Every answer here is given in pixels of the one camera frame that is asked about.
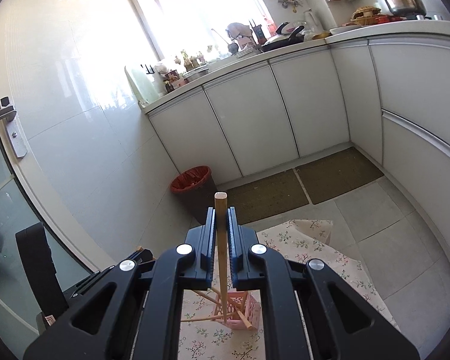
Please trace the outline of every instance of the white cabinet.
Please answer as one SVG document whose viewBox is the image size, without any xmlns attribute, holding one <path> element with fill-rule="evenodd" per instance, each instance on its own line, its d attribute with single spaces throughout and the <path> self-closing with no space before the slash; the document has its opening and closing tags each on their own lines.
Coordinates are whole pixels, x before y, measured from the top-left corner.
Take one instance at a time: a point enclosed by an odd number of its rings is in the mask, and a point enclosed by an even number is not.
<svg viewBox="0 0 450 360">
<path fill-rule="evenodd" d="M 150 121 L 180 172 L 207 165 L 216 184 L 241 177 L 239 167 L 201 90 L 194 90 L 150 113 Z"/>
<path fill-rule="evenodd" d="M 349 141 L 347 115 L 330 51 L 270 60 L 300 157 Z"/>
<path fill-rule="evenodd" d="M 433 36 L 371 39 L 384 109 L 450 144 L 450 40 Z"/>
<path fill-rule="evenodd" d="M 244 176 L 298 158 L 288 116 L 267 63 L 205 85 Z"/>
<path fill-rule="evenodd" d="M 400 118 L 387 117 L 383 166 L 423 207 L 450 248 L 450 147 Z"/>
<path fill-rule="evenodd" d="M 345 100 L 350 140 L 382 163 L 382 110 L 373 62 L 367 41 L 333 46 Z"/>
</svg>

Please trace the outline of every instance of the pink basket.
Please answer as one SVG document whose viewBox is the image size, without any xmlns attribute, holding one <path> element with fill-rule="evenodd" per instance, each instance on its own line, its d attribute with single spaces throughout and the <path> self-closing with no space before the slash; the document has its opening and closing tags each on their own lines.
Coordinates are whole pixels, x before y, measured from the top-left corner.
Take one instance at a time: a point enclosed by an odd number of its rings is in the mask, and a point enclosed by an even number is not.
<svg viewBox="0 0 450 360">
<path fill-rule="evenodd" d="M 252 328 L 258 329 L 260 323 L 260 313 L 262 312 L 260 303 L 257 302 L 257 300 L 249 291 L 230 291 L 227 292 L 227 294 L 228 299 L 234 300 L 237 304 L 242 305 L 242 310 L 245 309 L 245 311 L 240 311 L 243 312 L 243 315 L 245 315 L 246 319 L 252 324 Z M 218 294 L 216 295 L 215 299 L 218 303 L 220 303 L 220 296 Z M 230 329 L 246 330 L 247 327 L 240 319 L 239 315 L 234 311 L 235 308 L 231 305 L 231 303 L 228 303 L 227 314 L 233 312 L 233 315 L 227 318 L 226 323 L 224 322 L 223 318 L 217 318 L 215 319 L 215 321 L 221 323 L 222 325 L 225 325 L 226 327 L 229 327 Z M 222 314 L 222 306 L 215 304 L 212 315 L 218 314 Z"/>
</svg>

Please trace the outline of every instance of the floral tablecloth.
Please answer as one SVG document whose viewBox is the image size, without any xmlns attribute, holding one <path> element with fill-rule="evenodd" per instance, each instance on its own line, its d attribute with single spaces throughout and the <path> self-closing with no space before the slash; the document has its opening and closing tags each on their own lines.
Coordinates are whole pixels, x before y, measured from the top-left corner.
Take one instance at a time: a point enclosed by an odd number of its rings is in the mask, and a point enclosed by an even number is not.
<svg viewBox="0 0 450 360">
<path fill-rule="evenodd" d="M 331 221 L 293 220 L 257 233 L 259 242 L 279 251 L 286 259 L 305 263 L 319 258 L 338 273 L 366 301 L 378 310 L 397 329 L 387 306 L 378 295 L 373 283 L 362 268 L 360 261 L 348 258 L 328 246 Z M 218 262 L 215 253 L 215 276 L 213 285 L 218 287 Z M 232 283 L 228 279 L 228 289 Z M 260 300 L 260 292 L 252 291 Z M 215 297 L 211 290 L 207 292 Z M 211 315 L 214 304 L 192 291 L 185 291 L 182 318 L 190 319 Z M 254 360 L 265 359 L 263 321 L 260 317 L 258 330 L 231 330 L 215 321 L 182 322 L 178 348 L 179 360 Z"/>
</svg>

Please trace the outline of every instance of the countertop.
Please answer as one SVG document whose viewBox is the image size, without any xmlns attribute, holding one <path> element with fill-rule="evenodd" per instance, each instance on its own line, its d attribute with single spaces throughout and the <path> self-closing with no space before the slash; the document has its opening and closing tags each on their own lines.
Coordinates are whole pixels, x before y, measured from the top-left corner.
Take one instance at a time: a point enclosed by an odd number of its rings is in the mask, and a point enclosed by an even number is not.
<svg viewBox="0 0 450 360">
<path fill-rule="evenodd" d="M 263 52 L 259 55 L 254 55 L 252 57 L 243 59 L 241 61 L 235 62 L 228 66 L 224 66 L 212 73 L 196 79 L 195 81 L 189 82 L 188 84 L 174 90 L 171 93 L 159 98 L 157 101 L 142 105 L 139 103 L 144 114 L 148 114 L 152 110 L 160 107 L 161 105 L 168 103 L 177 96 L 183 95 L 184 93 L 197 88 L 200 85 L 217 79 L 225 74 L 231 73 L 238 69 L 245 68 L 247 66 L 253 65 L 258 62 L 262 62 L 268 59 L 272 59 L 278 56 L 294 53 L 300 50 L 306 50 L 312 47 L 324 46 L 327 44 L 333 44 L 337 42 L 349 41 L 352 39 L 359 39 L 369 36 L 377 35 L 390 35 L 394 33 L 421 33 L 421 34 L 431 34 L 431 35 L 447 35 L 450 36 L 450 21 L 446 20 L 406 20 L 406 21 L 396 21 L 393 23 L 377 24 L 373 26 L 367 26 L 362 28 L 357 28 L 356 30 L 344 32 L 338 35 L 333 35 L 325 39 L 309 40 L 308 42 L 303 42 L 299 44 L 294 44 L 287 47 L 282 47 L 277 50 Z"/>
</svg>

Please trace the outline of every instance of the floor mat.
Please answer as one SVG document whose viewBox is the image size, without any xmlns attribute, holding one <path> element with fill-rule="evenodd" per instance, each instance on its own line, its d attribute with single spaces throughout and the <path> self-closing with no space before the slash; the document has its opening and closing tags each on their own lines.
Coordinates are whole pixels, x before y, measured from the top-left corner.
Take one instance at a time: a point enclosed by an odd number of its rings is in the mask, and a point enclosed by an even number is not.
<svg viewBox="0 0 450 360">
<path fill-rule="evenodd" d="M 227 191 L 240 225 L 308 204 L 293 169 Z"/>
<path fill-rule="evenodd" d="M 357 149 L 339 151 L 296 168 L 313 204 L 325 202 L 383 176 Z"/>
</svg>

